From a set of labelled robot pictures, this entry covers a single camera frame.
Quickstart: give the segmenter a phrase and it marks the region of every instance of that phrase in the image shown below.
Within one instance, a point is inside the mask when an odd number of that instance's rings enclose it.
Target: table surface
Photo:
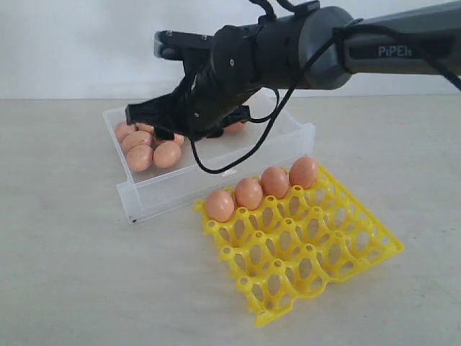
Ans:
[[[292,99],[315,157],[405,244],[268,327],[190,208],[131,226],[102,112],[0,102],[0,345],[461,345],[461,99]]]

